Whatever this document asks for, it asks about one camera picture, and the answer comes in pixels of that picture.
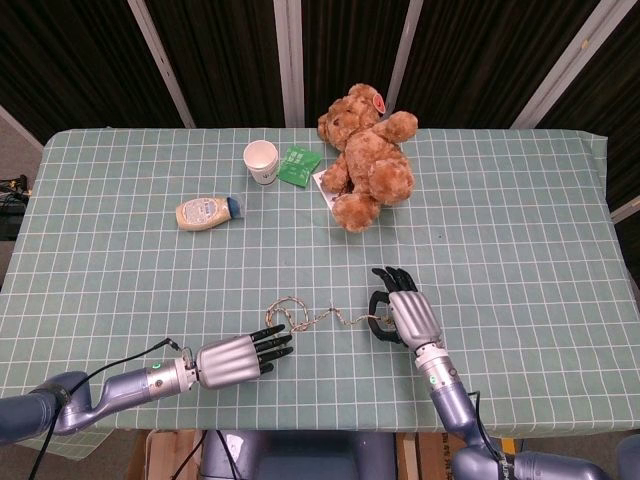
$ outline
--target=white paper cup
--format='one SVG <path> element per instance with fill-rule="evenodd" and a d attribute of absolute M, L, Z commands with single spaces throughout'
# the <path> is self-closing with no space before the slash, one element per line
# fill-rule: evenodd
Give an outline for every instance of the white paper cup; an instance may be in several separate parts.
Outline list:
<path fill-rule="evenodd" d="M 278 149 L 266 140 L 251 142 L 244 149 L 244 164 L 260 185 L 269 185 L 278 173 Z"/>

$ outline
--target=dark curtain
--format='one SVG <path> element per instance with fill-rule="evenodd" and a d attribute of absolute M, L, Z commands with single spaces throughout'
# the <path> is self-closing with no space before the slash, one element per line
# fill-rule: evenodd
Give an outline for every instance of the dark curtain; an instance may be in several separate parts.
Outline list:
<path fill-rule="evenodd" d="M 598 2 L 425 0 L 396 109 L 509 128 Z"/>
<path fill-rule="evenodd" d="M 408 0 L 302 0 L 308 127 L 354 83 L 386 96 L 408 6 Z"/>
<path fill-rule="evenodd" d="M 182 126 L 126 0 L 2 0 L 0 12 L 0 104 L 42 143 Z"/>
<path fill-rule="evenodd" d="M 284 127 L 272 0 L 147 0 L 199 127 Z"/>
<path fill-rule="evenodd" d="M 541 128 L 606 135 L 611 211 L 640 195 L 640 4 L 636 4 L 565 90 Z M 620 248 L 640 284 L 640 213 L 616 225 Z"/>
<path fill-rule="evenodd" d="M 636 212 L 616 224 L 616 233 L 627 268 L 640 286 L 640 213 Z"/>

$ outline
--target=robotic arm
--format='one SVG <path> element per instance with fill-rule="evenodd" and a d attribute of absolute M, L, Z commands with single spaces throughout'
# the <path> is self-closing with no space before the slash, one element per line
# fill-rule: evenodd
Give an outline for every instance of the robotic arm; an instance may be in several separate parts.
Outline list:
<path fill-rule="evenodd" d="M 431 400 L 444 428 L 463 438 L 467 444 L 453 459 L 456 480 L 609 478 L 599 467 L 582 459 L 534 452 L 522 452 L 507 458 L 502 452 L 496 452 L 444 348 L 442 331 L 427 299 L 402 269 L 375 268 L 373 273 L 382 279 L 388 292 L 373 294 L 369 315 L 375 315 L 378 303 L 390 304 L 396 331 L 381 329 L 373 318 L 369 319 L 371 330 L 379 339 L 403 343 L 416 354 L 416 367 L 427 380 Z M 631 478 L 635 477 L 623 477 L 623 480 Z"/>
<path fill-rule="evenodd" d="M 56 375 L 26 395 L 0 399 L 0 445 L 44 432 L 60 408 L 54 433 L 70 435 L 112 413 L 189 390 L 195 382 L 219 389 L 256 379 L 273 370 L 273 360 L 293 351 L 285 346 L 291 335 L 268 338 L 284 328 L 277 325 L 211 343 L 195 360 L 186 348 L 180 358 L 110 377 L 95 407 L 85 372 Z"/>

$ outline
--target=string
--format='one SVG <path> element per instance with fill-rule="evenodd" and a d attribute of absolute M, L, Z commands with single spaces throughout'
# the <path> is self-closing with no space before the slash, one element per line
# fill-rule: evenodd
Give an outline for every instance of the string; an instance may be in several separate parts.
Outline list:
<path fill-rule="evenodd" d="M 291 314 L 291 312 L 287 309 L 287 307 L 282 306 L 282 304 L 286 302 L 294 302 L 298 304 L 300 308 L 302 308 L 302 313 L 304 314 L 303 322 L 298 323 L 294 318 L 294 316 Z M 315 325 L 320 320 L 328 317 L 331 314 L 337 317 L 340 323 L 342 323 L 342 325 L 344 325 L 345 327 L 353 327 L 354 325 L 361 322 L 362 320 L 365 320 L 365 319 L 368 320 L 370 318 L 376 321 L 382 321 L 387 325 L 393 325 L 393 319 L 389 316 L 379 317 L 377 315 L 364 314 L 364 315 L 360 315 L 356 319 L 345 320 L 340 309 L 335 307 L 329 307 L 327 308 L 326 311 L 324 311 L 320 315 L 316 315 L 315 317 L 310 318 L 309 310 L 307 309 L 307 306 L 302 300 L 300 300 L 297 297 L 287 296 L 287 297 L 279 298 L 278 300 L 273 302 L 271 305 L 269 305 L 269 308 L 267 308 L 267 313 L 264 317 L 264 323 L 267 325 L 267 327 L 273 327 L 273 319 L 279 313 L 282 313 L 286 317 L 287 321 L 289 322 L 289 326 L 291 327 L 291 330 L 290 330 L 291 333 L 304 332 L 309 327 Z"/>

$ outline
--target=white paper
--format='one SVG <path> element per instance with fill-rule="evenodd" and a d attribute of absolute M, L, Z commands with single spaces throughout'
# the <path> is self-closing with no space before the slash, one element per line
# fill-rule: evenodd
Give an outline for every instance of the white paper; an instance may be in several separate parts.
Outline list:
<path fill-rule="evenodd" d="M 321 172 L 314 173 L 313 181 L 316 182 L 316 185 L 318 185 L 318 188 L 322 193 L 324 201 L 327 202 L 327 206 L 329 207 L 329 210 L 333 210 L 333 204 L 335 203 L 335 199 L 338 197 L 335 193 L 331 193 L 322 188 L 322 175 L 324 175 L 324 172 L 326 172 L 326 170 L 322 170 Z"/>

